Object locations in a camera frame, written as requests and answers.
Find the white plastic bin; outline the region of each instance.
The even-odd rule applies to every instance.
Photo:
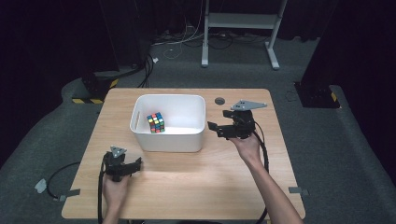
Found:
[[[147,116],[160,112],[165,131],[151,133]],[[199,95],[146,94],[135,105],[130,128],[146,151],[196,152],[202,148],[205,100]]]

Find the gray carpet floor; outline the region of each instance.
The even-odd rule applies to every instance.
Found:
[[[210,49],[207,68],[200,66],[201,48],[154,46],[150,55],[158,62],[149,86],[268,89],[297,183],[309,191],[303,197],[304,222],[396,223],[396,189],[361,133],[342,88],[331,86],[342,108],[321,109],[302,107],[293,87],[294,81],[301,80],[317,43],[278,39],[278,71],[272,69],[262,42]],[[216,40],[211,44],[224,46],[224,42]],[[144,75],[140,71],[122,77],[117,88],[137,87]],[[0,223],[96,223],[62,218],[64,203],[53,201],[46,192],[35,191],[40,179],[48,179],[62,166],[80,161],[90,140],[102,105],[73,104],[71,98],[79,82],[77,79],[64,86],[64,102],[37,123],[1,169]],[[52,180],[51,190],[57,194],[67,192],[76,171],[77,166],[61,171]]]

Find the colored cube face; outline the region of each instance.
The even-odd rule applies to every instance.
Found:
[[[148,124],[151,133],[163,133],[165,132],[165,123],[163,122],[163,116],[160,112],[148,116]]]

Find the table top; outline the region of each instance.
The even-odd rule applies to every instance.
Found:
[[[97,218],[97,185],[102,158],[111,146],[127,149],[125,163],[142,158],[142,170],[133,174],[120,218],[127,219],[258,219],[264,202],[254,180],[232,142],[218,138],[206,127],[198,152],[147,152],[140,148],[130,121],[137,98],[143,94],[196,94],[205,99],[206,121],[232,124],[222,116],[239,100],[267,103],[253,109],[268,150],[270,175],[283,189],[301,217],[305,216],[288,151],[276,117],[270,92],[263,89],[112,89],[93,129],[71,189],[78,196],[67,198],[65,218]],[[225,99],[216,105],[215,99]]]

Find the human arm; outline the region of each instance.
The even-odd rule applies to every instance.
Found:
[[[272,222],[303,223],[289,198],[265,170],[257,137],[252,134],[246,139],[230,138],[230,141],[235,144],[240,157],[251,172]]]
[[[104,175],[103,195],[107,209],[103,224],[116,224],[119,222],[120,210],[123,207],[128,192],[129,176],[122,178],[121,182],[111,180],[111,175]]]

